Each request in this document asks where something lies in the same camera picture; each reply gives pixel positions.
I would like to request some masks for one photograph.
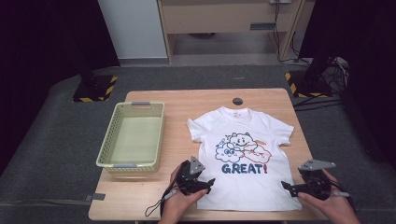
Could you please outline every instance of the white wall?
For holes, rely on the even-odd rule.
[[[167,58],[156,0],[98,0],[119,59]]]

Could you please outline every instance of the t-shirt sleeve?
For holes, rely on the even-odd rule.
[[[294,127],[267,114],[264,114],[264,119],[266,119],[269,132],[274,136],[277,144],[289,145]]]
[[[187,127],[190,130],[191,140],[203,142],[210,130],[210,115],[204,114],[198,119],[188,119]]]

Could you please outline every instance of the green plastic basket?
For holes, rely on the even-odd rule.
[[[117,174],[156,172],[163,125],[163,102],[118,103],[96,165]]]

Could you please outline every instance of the white t-shirt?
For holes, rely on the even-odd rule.
[[[294,127],[248,108],[221,107],[188,119],[199,161],[199,180],[216,178],[198,209],[289,211],[302,209],[281,181],[293,184],[288,158],[279,145],[288,145]]]

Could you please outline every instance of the yellow and black hazard tape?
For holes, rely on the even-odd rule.
[[[114,86],[117,81],[117,77],[112,76],[111,79],[109,78],[109,83],[106,89],[106,92],[103,92],[103,95],[99,96],[92,96],[90,94],[85,94],[85,95],[80,95],[76,96],[75,94],[73,96],[73,102],[94,102],[94,101],[105,101],[110,97],[111,92],[114,90]]]
[[[331,97],[330,92],[305,92],[292,78],[291,73],[286,73],[286,80],[289,83],[291,93],[294,97]]]

